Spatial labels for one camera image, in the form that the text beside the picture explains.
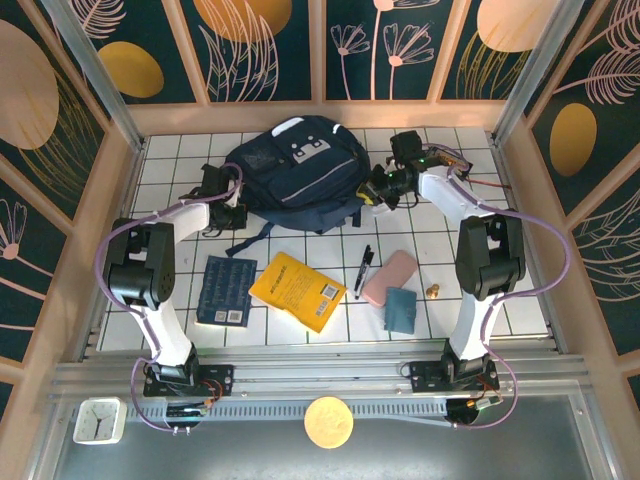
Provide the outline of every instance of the gray floor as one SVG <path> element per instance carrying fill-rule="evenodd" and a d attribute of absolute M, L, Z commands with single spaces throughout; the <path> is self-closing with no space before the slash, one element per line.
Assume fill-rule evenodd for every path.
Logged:
<path fill-rule="evenodd" d="M 524 397 L 508 422 L 473 432 L 359 420 L 336 450 L 313 445 L 301 421 L 208 423 L 190 437 L 130 423 L 119 444 L 98 447 L 74 444 L 72 429 L 59 480 L 592 478 L 564 397 Z"/>

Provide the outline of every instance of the white tile floor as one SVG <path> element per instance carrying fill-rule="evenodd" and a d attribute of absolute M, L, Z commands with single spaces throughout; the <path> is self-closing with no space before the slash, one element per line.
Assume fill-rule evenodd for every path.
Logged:
<path fill-rule="evenodd" d="M 423 139 L 446 144 L 462 151 L 474 163 L 471 179 L 499 182 L 496 167 L 488 148 L 485 133 L 479 128 L 418 128 Z M 371 152 L 372 164 L 382 163 L 391 155 L 389 137 L 401 129 L 354 130 L 355 135 Z M 140 178 L 133 207 L 133 216 L 140 217 L 167 207 L 180 195 L 201 181 L 204 163 L 221 165 L 225 156 L 256 133 L 220 135 L 170 135 L 153 137 Z M 506 208 L 502 189 L 472 184 L 481 197 L 498 207 Z M 453 331 L 461 294 L 453 265 L 458 227 L 429 202 L 421 200 L 411 210 L 396 210 L 374 218 L 370 209 L 363 210 L 360 228 L 350 221 L 325 235 L 297 232 L 276 227 L 268 240 L 263 240 L 237 255 L 258 261 L 258 275 L 269 260 L 284 251 L 305 261 L 313 268 L 349 289 L 355 284 L 362 252 L 367 244 L 376 252 L 369 278 L 398 249 L 408 251 L 420 263 L 419 272 L 405 288 L 418 293 L 416 331 L 414 335 L 389 333 L 383 329 L 381 311 L 349 291 L 328 324 L 317 334 L 308 331 L 295 320 L 253 305 L 247 328 L 224 328 L 199 325 L 196 308 L 202 277 L 209 255 L 224 256 L 230 246 L 240 243 L 260 231 L 264 221 L 249 215 L 246 230 L 225 232 L 218 239 L 193 235 L 176 248 L 176 287 L 173 294 L 178 318 L 187 336 L 198 348 L 220 348 L 256 345 L 283 345 L 327 342 L 394 341 L 447 337 Z M 433 283 L 440 285 L 435 300 L 425 300 L 424 290 Z M 531 287 L 528 274 L 518 289 Z M 493 334 L 547 335 L 547 327 L 536 298 L 515 299 L 507 303 L 498 317 Z M 142 334 L 128 314 L 108 311 L 98 343 L 102 351 L 144 348 Z"/>

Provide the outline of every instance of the book cover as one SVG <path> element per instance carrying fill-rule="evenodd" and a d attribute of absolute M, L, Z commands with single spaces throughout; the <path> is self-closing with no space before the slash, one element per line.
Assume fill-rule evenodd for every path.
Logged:
<path fill-rule="evenodd" d="M 256 278 L 256 260 L 210 256 L 204 272 L 197 323 L 246 327 L 251 308 L 249 288 Z"/>
<path fill-rule="evenodd" d="M 278 253 L 249 294 L 320 333 L 347 288 L 285 253 Z"/>

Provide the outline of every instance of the white clock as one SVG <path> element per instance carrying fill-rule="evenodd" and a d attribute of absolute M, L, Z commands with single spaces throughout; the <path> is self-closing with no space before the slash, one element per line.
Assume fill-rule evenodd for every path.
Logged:
<path fill-rule="evenodd" d="M 84 445 L 118 443 L 126 419 L 127 404 L 118 397 L 89 398 L 80 404 L 73 441 Z"/>

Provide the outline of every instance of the small blue pouch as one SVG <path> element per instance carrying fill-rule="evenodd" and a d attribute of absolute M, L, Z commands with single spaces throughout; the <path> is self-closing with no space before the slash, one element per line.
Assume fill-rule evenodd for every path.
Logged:
<path fill-rule="evenodd" d="M 389 332 L 413 335 L 416 326 L 418 294 L 403 288 L 387 288 L 384 329 Z"/>

